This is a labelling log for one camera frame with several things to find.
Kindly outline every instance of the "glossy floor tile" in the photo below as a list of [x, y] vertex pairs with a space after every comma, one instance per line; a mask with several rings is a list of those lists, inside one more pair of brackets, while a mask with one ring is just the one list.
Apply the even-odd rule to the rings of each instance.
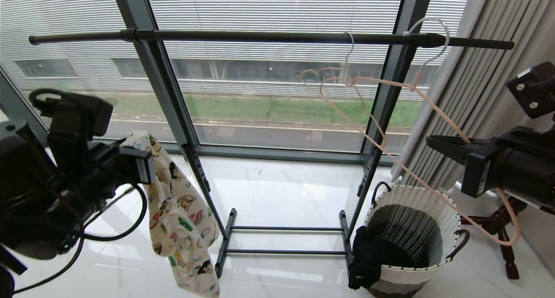
[[[175, 162], [187, 176], [188, 164], [179, 156]], [[360, 166], [293, 162], [202, 158], [212, 188], [212, 198], [224, 225], [232, 208], [238, 211], [236, 225], [339, 226], [339, 211], [348, 218], [357, 203], [362, 177]], [[357, 225], [362, 225], [370, 197], [379, 181], [390, 182], [389, 168], [379, 168], [372, 180]], [[474, 200], [453, 194], [465, 211], [486, 215], [496, 209], [493, 197]], [[89, 233], [113, 235], [129, 227], [140, 212], [140, 199], [130, 194], [102, 215]], [[537, 257], [520, 241], [514, 247], [521, 279], [505, 277], [498, 246], [476, 230], [470, 242], [442, 273], [416, 294], [417, 298], [553, 297], [555, 281]], [[214, 260], [222, 239], [210, 248]], [[340, 234], [235, 232], [231, 247], [238, 249], [343, 250]], [[22, 260], [28, 272], [16, 278], [20, 288], [41, 280], [61, 268], [70, 255], [54, 260]], [[337, 298], [371, 297], [366, 290], [347, 287], [344, 257], [230, 255], [220, 279], [220, 297]], [[195, 297], [174, 282], [167, 259], [151, 249], [147, 221], [129, 236], [115, 242], [85, 243], [77, 264], [53, 282], [24, 292], [17, 298], [152, 298]]]

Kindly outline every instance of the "black cloth hanging over basket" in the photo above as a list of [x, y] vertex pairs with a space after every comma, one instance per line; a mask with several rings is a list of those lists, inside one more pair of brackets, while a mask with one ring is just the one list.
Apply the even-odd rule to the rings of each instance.
[[[376, 199], [381, 185], [387, 191]], [[453, 260], [469, 237], [460, 229], [458, 213], [433, 192], [380, 182], [353, 242], [349, 287], [365, 287], [377, 298], [410, 298]]]

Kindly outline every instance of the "white and gray basket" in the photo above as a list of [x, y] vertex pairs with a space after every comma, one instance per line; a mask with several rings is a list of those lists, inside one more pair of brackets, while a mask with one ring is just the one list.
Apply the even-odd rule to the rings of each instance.
[[[386, 185], [387, 191], [376, 199], [381, 185]], [[377, 298], [414, 296], [453, 260], [470, 237], [466, 229], [460, 229], [458, 213], [430, 190], [403, 185], [390, 187], [385, 182], [376, 186], [372, 208], [366, 216], [368, 230], [376, 225], [401, 227], [401, 230], [384, 229], [380, 238], [401, 247], [414, 262], [423, 255], [429, 260], [427, 268], [382, 265], [380, 280], [368, 288]], [[457, 245], [463, 233], [464, 239]]]

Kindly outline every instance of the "gray curtain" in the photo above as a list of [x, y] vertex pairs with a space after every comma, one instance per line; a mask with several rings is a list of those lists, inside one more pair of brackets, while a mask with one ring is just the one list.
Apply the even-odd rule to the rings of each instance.
[[[471, 138], [491, 138], [517, 125], [545, 131], [551, 116], [531, 120], [505, 82], [528, 67], [555, 63], [555, 0], [468, 0], [457, 36], [510, 40], [511, 51], [452, 48], [428, 96]], [[426, 136], [456, 133], [427, 104], [399, 160], [434, 188], [450, 189], [463, 167], [426, 146]], [[395, 165], [392, 179], [418, 185]]]

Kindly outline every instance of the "white louvered siding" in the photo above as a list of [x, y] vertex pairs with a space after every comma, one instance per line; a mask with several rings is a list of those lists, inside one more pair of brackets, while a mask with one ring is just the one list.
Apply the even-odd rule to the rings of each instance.
[[[438, 14], [456, 32], [466, 0], [432, 0], [428, 14]], [[391, 33], [399, 0], [151, 0], [161, 29]], [[0, 61], [21, 90], [54, 87], [74, 90], [146, 90], [148, 80], [123, 79], [111, 58], [137, 57], [123, 41], [32, 46], [29, 35], [113, 31], [125, 27], [115, 0], [0, 0]], [[434, 23], [423, 31], [441, 32]], [[172, 58], [264, 59], [286, 61], [344, 60], [347, 45], [281, 43], [165, 43]], [[436, 49], [421, 49], [415, 63]], [[386, 46], [359, 46], [352, 62], [383, 63]], [[69, 59], [78, 78], [25, 78], [14, 61]], [[295, 83], [180, 80], [183, 91], [221, 94], [313, 95]], [[328, 86], [329, 96], [355, 97], [350, 89]], [[361, 87], [373, 97], [375, 87]], [[402, 91], [400, 99], [415, 99]]]

